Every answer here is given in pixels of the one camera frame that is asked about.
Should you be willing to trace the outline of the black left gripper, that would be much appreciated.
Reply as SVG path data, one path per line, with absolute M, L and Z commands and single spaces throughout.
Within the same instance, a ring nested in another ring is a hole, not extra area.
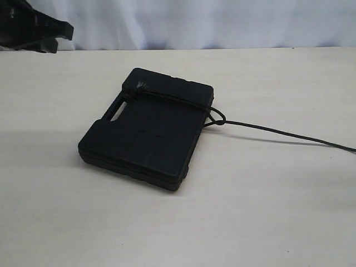
M 71 41 L 74 27 L 34 9 L 27 1 L 1 1 L 1 48 L 57 53 L 56 38 Z

